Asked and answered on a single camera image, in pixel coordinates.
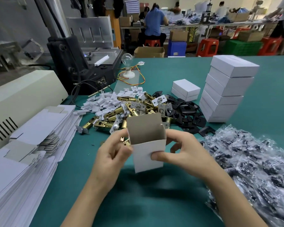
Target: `blue bin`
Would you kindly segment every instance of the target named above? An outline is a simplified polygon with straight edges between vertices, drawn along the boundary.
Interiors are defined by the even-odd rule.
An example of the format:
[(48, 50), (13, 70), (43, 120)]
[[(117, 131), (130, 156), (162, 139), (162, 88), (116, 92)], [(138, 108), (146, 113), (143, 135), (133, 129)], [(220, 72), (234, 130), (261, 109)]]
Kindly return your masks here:
[(183, 57), (186, 51), (186, 42), (184, 41), (169, 41), (168, 42), (168, 56)]

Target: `pile of parts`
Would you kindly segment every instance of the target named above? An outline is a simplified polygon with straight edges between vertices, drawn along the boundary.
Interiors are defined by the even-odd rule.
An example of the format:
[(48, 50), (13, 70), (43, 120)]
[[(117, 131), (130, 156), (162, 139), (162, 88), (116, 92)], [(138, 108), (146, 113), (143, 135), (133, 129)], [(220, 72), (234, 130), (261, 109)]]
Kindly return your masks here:
[[(142, 87), (125, 88), (124, 91), (101, 93), (98, 97), (91, 97), (81, 107), (82, 110), (75, 111), (75, 114), (85, 114), (87, 112), (96, 115), (84, 126), (77, 126), (79, 133), (87, 133), (90, 127), (96, 129), (109, 129), (110, 133), (127, 127), (126, 119), (131, 116), (143, 114), (160, 113), (162, 124), (165, 128), (170, 128), (171, 123), (177, 124), (184, 131), (191, 134), (200, 133), (206, 136), (207, 133), (215, 133), (215, 130), (206, 126), (206, 119), (203, 117), (199, 106), (193, 102), (185, 102), (176, 99), (171, 95), (162, 95), (162, 91), (157, 91), (150, 95), (143, 92)], [(129, 139), (121, 140), (129, 145)]]
[[(201, 143), (263, 220), (269, 226), (284, 226), (284, 150), (231, 125)], [(212, 193), (208, 206), (219, 213)]]

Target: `clear glass bulb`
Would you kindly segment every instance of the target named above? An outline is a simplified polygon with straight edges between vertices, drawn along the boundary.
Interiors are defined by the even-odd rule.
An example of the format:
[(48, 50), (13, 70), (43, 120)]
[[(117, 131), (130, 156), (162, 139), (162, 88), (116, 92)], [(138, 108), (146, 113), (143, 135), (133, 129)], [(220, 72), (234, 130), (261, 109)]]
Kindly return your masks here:
[(130, 71), (130, 68), (131, 68), (132, 63), (133, 63), (133, 56), (129, 53), (125, 53), (122, 56), (122, 62), (125, 65), (126, 71)]

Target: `dark hair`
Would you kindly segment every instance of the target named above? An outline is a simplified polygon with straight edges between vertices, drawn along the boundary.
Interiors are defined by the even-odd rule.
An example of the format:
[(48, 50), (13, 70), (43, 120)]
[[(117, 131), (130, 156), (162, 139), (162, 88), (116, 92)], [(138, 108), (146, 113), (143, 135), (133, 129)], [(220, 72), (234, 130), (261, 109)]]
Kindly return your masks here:
[(159, 7), (159, 5), (158, 5), (157, 3), (154, 3), (154, 4), (153, 4), (153, 7), (151, 8), (151, 11), (153, 11), (154, 8), (160, 9), (160, 7)]

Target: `right hand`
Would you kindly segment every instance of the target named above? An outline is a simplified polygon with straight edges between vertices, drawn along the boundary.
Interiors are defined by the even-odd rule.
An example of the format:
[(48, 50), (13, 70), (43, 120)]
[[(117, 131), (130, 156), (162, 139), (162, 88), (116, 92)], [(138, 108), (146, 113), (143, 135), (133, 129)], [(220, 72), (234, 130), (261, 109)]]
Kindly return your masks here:
[(170, 153), (163, 151), (152, 153), (152, 160), (177, 165), (200, 179), (205, 179), (222, 169), (194, 135), (174, 129), (166, 129), (166, 135), (166, 145), (172, 141), (176, 143), (171, 147)]

